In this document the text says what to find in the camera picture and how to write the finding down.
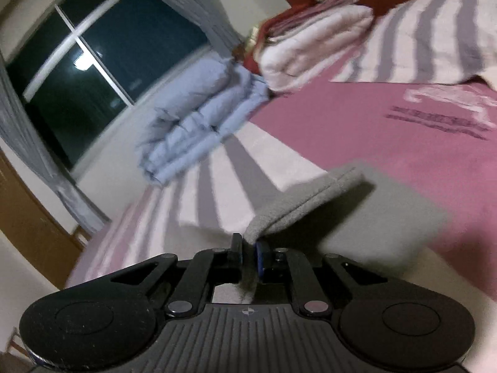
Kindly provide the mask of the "grey pants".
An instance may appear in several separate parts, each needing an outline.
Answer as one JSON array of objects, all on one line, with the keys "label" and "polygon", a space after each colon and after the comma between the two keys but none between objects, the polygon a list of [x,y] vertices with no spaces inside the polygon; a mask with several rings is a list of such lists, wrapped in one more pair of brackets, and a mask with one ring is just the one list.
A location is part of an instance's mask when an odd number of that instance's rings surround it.
[{"label": "grey pants", "polygon": [[311,261],[327,253],[399,277],[449,221],[440,206],[366,164],[334,168],[293,184],[258,210],[243,237]]}]

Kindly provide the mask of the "wooden chair at left edge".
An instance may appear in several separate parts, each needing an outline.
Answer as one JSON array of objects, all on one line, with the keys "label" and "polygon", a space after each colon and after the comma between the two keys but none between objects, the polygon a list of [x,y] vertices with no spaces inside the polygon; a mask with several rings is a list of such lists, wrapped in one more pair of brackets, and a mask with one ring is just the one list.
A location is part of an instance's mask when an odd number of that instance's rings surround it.
[{"label": "wooden chair at left edge", "polygon": [[5,365],[7,362],[33,366],[32,360],[20,337],[18,328],[13,329],[7,339],[4,351],[1,352],[1,363]]}]

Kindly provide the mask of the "wooden chair near door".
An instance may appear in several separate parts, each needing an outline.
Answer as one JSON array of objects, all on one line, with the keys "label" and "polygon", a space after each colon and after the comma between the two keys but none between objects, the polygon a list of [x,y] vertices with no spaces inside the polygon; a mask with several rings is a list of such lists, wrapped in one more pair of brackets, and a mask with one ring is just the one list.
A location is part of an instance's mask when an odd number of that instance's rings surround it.
[{"label": "wooden chair near door", "polygon": [[77,241],[81,247],[86,247],[92,239],[92,236],[81,226],[77,226],[72,233],[72,238]]}]

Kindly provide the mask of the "brown wooden door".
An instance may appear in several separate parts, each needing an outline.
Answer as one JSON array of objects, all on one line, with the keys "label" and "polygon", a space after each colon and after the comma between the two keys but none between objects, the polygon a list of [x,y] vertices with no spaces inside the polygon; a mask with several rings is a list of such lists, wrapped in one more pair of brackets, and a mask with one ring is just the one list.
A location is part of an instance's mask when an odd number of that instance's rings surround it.
[{"label": "brown wooden door", "polygon": [[34,197],[5,155],[1,155],[1,230],[51,284],[65,287],[83,245]]}]

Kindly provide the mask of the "striped pink grey bedsheet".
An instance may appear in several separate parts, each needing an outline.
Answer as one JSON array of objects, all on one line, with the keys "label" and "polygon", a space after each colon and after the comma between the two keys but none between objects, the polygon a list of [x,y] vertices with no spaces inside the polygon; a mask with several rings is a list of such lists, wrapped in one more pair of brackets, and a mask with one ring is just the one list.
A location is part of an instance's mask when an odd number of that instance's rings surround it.
[{"label": "striped pink grey bedsheet", "polygon": [[496,369],[496,94],[480,83],[329,83],[272,101],[168,186],[150,187],[93,238],[69,285],[160,253],[226,245],[293,184],[366,164],[449,221],[404,278],[474,315],[466,367]]}]

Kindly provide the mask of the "folded light blue duvet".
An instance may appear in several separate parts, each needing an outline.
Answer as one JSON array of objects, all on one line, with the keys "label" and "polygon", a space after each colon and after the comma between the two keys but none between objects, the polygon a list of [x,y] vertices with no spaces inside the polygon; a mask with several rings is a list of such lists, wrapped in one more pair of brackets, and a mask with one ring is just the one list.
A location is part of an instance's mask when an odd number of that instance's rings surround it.
[{"label": "folded light blue duvet", "polygon": [[259,75],[215,52],[200,57],[153,99],[137,144],[144,177],[151,184],[168,184],[268,100],[268,86]]}]

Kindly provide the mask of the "folded white quilt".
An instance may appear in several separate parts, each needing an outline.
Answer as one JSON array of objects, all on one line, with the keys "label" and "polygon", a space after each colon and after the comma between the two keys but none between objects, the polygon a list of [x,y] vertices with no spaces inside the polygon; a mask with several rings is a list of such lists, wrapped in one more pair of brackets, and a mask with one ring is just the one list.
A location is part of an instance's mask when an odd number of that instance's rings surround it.
[{"label": "folded white quilt", "polygon": [[372,8],[343,5],[267,45],[259,56],[259,70],[269,89],[287,93],[301,88],[354,47],[373,19]]}]

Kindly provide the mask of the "striped pillow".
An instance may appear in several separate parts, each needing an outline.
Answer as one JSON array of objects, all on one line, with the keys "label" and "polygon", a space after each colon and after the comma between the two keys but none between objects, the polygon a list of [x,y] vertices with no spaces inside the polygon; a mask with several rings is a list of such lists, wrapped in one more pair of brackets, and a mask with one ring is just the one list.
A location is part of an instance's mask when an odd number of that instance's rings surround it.
[{"label": "striped pillow", "polygon": [[401,3],[376,22],[334,80],[454,85],[474,77],[495,89],[496,0]]}]

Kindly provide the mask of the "aluminium frame window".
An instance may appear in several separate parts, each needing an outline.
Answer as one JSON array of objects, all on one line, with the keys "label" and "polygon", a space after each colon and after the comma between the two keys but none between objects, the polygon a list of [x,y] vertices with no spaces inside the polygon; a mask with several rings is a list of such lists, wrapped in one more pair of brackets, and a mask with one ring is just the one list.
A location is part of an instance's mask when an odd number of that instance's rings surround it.
[{"label": "aluminium frame window", "polygon": [[61,0],[7,74],[48,151],[72,170],[122,112],[206,43],[161,0]]}]

